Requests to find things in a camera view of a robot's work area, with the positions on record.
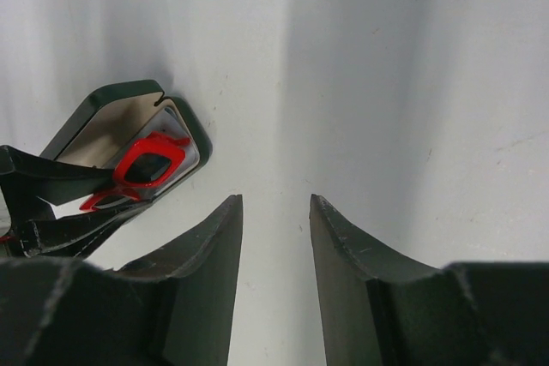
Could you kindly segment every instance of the white surface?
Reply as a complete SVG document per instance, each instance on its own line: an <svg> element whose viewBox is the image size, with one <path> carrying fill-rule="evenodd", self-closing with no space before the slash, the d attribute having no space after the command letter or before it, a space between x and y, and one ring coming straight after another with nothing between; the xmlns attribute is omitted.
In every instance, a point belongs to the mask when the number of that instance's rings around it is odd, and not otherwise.
<svg viewBox="0 0 549 366"><path fill-rule="evenodd" d="M92 261L244 194L231 365L324 363L311 192L401 252L549 255L549 0L0 0L0 141L39 153L96 87L155 78L210 163Z"/></svg>

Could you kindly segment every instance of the eyeglasses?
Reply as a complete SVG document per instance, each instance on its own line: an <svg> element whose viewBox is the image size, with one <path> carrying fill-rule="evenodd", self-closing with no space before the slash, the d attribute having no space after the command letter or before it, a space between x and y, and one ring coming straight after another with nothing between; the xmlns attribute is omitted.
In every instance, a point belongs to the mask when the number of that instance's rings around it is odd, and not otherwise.
<svg viewBox="0 0 549 366"><path fill-rule="evenodd" d="M165 183L185 160L184 147L190 143L189 137L173 139L160 132L136 140L112 173L117 186L92 195L80 210L93 212L127 200L140 201L136 189L158 188Z"/></svg>

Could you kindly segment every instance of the red eyeglass frame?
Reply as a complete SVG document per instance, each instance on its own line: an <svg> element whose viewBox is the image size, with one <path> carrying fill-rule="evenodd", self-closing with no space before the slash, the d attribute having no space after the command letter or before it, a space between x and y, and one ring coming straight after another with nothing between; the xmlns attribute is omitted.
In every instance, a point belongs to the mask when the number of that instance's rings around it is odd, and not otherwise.
<svg viewBox="0 0 549 366"><path fill-rule="evenodd" d="M104 190L93 194L80 206L80 210L83 212L94 212L100 210L97 205L100 201L104 200L107 196L122 195L128 197L132 201L140 201L142 198L139 193L132 188L147 189L156 188L165 183L166 180L179 168L179 166L185 160L185 150L183 147L188 146L191 143L189 137L183 139L173 139L168 135L164 135L160 132L151 132L145 138L135 141L128 152L120 160L117 167L112 173L112 180L114 180L115 186L112 189ZM158 154L170 160L168 168L158 178L152 182L135 183L129 182L125 179L126 173L134 162L143 154Z"/></svg>

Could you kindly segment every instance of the red glasses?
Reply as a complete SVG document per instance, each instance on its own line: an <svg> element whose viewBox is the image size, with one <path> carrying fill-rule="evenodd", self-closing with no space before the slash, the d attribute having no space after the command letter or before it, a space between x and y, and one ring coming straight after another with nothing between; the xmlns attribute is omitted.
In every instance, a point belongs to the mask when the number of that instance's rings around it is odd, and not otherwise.
<svg viewBox="0 0 549 366"><path fill-rule="evenodd" d="M92 195L80 210L92 212L126 202L140 201L136 189L158 188L179 168L185 160L185 150L190 138L173 139L160 132L136 140L114 169L112 179L117 184Z"/></svg>

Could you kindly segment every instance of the dark lens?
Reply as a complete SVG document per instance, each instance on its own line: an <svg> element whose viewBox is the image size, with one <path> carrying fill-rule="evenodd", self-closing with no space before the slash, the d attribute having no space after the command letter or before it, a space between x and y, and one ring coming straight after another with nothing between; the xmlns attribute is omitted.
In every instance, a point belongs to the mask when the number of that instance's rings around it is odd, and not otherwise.
<svg viewBox="0 0 549 366"><path fill-rule="evenodd" d="M128 198L126 196L109 195L104 197L97 203L95 203L95 207L97 207L98 209L102 209L102 208L111 207L111 206L118 206L127 200Z"/></svg>
<svg viewBox="0 0 549 366"><path fill-rule="evenodd" d="M156 153L144 153L139 156L124 175L126 182L151 183L160 178L172 163L165 156Z"/></svg>

